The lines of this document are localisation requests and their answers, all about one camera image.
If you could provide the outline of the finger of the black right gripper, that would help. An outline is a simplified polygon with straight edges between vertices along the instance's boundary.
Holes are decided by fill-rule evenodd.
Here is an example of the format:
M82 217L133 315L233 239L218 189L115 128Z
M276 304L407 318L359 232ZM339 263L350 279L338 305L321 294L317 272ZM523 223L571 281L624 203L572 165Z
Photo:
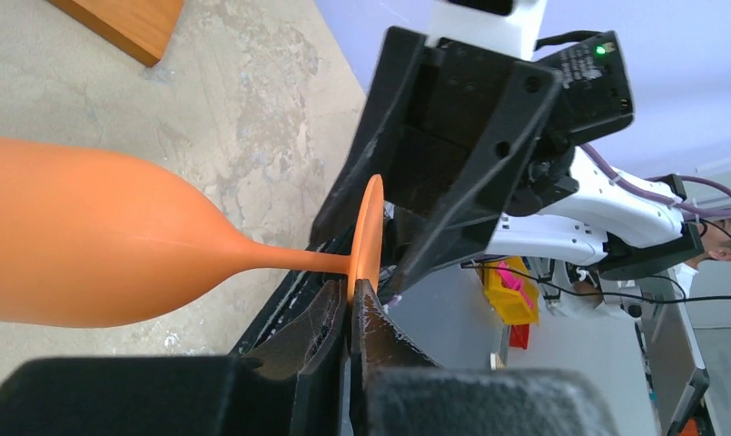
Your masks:
M390 166L426 40L426 35L406 28L387 30L349 154L313 220L311 245L325 243L349 228L357 219L368 180Z
M391 201L410 239L391 277L400 294L429 273L485 252L561 89L556 70L496 66L490 90L434 94L424 126L406 129Z

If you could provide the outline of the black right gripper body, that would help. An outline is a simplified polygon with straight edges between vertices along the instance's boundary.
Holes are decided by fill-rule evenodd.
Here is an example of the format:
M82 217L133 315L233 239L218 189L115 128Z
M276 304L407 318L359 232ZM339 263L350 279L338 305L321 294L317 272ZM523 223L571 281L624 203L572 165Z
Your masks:
M380 95L395 101L386 199L424 219L507 208L562 87L561 72L449 38L389 35Z

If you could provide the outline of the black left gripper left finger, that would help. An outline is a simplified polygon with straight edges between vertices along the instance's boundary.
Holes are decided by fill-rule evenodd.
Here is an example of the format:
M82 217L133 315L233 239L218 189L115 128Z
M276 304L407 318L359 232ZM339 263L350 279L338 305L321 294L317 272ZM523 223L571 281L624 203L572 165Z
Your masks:
M337 435L346 289L242 357L48 358L0 386L0 435Z

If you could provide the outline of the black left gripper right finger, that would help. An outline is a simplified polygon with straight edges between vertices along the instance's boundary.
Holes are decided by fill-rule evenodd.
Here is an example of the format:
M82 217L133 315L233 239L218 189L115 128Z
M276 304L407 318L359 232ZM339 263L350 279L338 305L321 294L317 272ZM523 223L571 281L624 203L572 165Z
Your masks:
M351 296L350 419L356 435L616 435L578 372L440 367L383 310L367 280Z

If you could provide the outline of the gold wire wine glass rack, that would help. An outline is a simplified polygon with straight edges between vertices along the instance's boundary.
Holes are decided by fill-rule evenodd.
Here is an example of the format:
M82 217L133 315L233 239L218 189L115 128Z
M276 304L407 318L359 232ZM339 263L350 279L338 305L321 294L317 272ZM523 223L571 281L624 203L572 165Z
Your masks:
M183 0L49 0L146 67L163 58Z

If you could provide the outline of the orange wine glass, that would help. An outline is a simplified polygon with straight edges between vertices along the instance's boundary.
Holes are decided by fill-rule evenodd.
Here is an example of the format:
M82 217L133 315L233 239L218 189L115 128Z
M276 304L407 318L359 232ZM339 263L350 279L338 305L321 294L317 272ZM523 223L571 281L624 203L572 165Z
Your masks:
M0 322L146 321L238 273L379 279L384 192L371 177L347 255L257 243L178 175L127 154L0 138Z

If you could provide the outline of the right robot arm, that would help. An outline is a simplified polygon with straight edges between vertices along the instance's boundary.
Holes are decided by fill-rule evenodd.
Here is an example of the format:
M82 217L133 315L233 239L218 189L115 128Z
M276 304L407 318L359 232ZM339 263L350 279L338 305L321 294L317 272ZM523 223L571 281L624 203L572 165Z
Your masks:
M482 255L587 265L614 281L695 255L683 178L639 179L589 147L633 120L617 34L576 31L552 43L562 49L534 62L389 28L311 243L353 228L378 174L396 209L391 293Z

